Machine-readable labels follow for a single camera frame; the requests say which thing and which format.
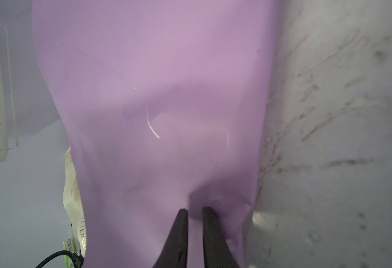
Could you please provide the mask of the pink purple wrapping paper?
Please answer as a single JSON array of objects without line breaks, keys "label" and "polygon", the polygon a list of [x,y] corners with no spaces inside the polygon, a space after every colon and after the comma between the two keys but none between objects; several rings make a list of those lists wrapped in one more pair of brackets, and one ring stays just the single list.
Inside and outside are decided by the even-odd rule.
[{"label": "pink purple wrapping paper", "polygon": [[151,268],[178,211],[204,266],[212,207],[244,266],[278,1],[34,1],[38,65],[64,123],[87,268]]}]

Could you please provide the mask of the cream ribbon roll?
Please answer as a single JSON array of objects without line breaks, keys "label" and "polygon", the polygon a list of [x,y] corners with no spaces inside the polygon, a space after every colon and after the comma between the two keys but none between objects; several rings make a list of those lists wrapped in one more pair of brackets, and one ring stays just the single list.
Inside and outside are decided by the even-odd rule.
[{"label": "cream ribbon roll", "polygon": [[77,182],[77,174],[73,164],[70,148],[65,153],[63,205],[71,221],[75,245],[78,246],[77,249],[79,249],[82,256],[85,257],[87,248],[87,231],[81,195]]}]

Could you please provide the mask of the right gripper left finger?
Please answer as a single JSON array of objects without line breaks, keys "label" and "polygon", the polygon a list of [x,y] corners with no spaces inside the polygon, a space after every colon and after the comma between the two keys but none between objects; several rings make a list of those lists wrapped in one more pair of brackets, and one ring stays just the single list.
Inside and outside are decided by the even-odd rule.
[{"label": "right gripper left finger", "polygon": [[186,268],[188,258],[189,215],[180,209],[165,245],[153,268]]}]

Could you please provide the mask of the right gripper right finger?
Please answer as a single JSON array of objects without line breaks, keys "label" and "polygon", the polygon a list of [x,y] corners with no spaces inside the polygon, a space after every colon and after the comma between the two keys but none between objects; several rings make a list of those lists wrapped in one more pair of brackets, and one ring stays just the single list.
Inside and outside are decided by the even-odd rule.
[{"label": "right gripper right finger", "polygon": [[203,254],[205,268],[239,268],[222,233],[215,210],[203,207]]}]

